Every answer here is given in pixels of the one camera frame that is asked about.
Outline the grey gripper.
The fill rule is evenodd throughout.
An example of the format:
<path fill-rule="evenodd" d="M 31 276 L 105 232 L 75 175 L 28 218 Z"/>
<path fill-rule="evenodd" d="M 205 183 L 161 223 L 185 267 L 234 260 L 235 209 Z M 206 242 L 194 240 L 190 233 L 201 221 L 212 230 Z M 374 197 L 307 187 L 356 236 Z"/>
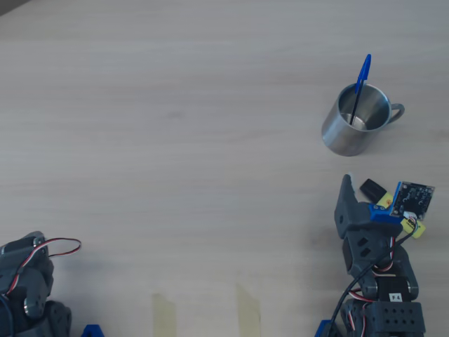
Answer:
<path fill-rule="evenodd" d="M 386 252 L 393 239 L 403 231 L 399 218 L 388 210 L 359 202 L 352 184 L 352 175 L 345 174 L 337 199 L 335 220 L 347 272 L 356 277 Z"/>

